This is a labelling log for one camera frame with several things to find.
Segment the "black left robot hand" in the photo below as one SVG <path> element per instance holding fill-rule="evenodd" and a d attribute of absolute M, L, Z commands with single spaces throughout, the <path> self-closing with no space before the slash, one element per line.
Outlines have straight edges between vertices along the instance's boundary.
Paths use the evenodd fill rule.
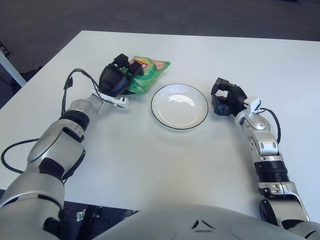
<path fill-rule="evenodd" d="M 144 75 L 142 64 L 136 61 L 130 63 L 129 58 L 121 53 L 103 69 L 98 91 L 110 97 L 117 97 L 128 89 L 138 75 Z"/>

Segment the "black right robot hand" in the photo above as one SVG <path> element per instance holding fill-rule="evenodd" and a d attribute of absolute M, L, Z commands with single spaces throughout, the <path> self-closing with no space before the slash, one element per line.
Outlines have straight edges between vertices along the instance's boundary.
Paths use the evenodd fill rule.
<path fill-rule="evenodd" d="M 227 92 L 227 96 L 217 96 L 218 91 Z M 236 84 L 218 77 L 211 89 L 211 103 L 213 111 L 218 116 L 233 115 L 236 117 L 245 109 L 244 101 L 248 97 Z"/>

